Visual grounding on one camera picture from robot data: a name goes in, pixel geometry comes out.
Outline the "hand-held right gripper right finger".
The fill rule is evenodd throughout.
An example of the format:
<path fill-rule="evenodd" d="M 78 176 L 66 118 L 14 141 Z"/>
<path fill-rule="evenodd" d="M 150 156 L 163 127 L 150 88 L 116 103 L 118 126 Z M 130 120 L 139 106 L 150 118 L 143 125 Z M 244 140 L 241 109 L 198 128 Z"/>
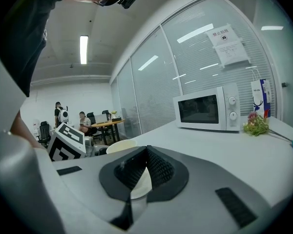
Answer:
<path fill-rule="evenodd" d="M 183 163 L 189 172 L 186 187 L 173 200 L 149 203 L 130 228 L 132 234 L 232 234 L 240 228 L 216 194 L 231 189 L 257 219 L 269 203 L 248 184 L 210 161 L 173 150 L 158 151 Z"/>

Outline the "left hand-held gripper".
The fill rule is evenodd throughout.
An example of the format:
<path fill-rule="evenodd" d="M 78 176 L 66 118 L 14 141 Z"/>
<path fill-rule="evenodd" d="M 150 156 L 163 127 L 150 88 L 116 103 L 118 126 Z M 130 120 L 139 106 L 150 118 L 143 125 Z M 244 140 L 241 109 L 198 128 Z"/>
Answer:
<path fill-rule="evenodd" d="M 53 133 L 47 148 L 52 161 L 72 160 L 97 156 L 106 145 L 97 145 L 92 136 L 62 123 Z"/>

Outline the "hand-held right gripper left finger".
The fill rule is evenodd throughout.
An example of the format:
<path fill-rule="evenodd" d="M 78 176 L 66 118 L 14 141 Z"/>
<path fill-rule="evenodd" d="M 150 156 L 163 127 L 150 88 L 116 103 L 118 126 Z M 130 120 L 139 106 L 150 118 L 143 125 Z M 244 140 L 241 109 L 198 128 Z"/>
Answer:
<path fill-rule="evenodd" d="M 107 195 L 99 181 L 99 172 L 107 163 L 119 159 L 137 149 L 138 147 L 133 147 L 102 156 L 54 161 L 52 164 L 56 170 L 73 166 L 79 166 L 81 168 L 80 171 L 62 175 L 61 179 L 80 203 L 96 217 L 108 223 L 121 215 L 125 203 L 110 198 Z"/>

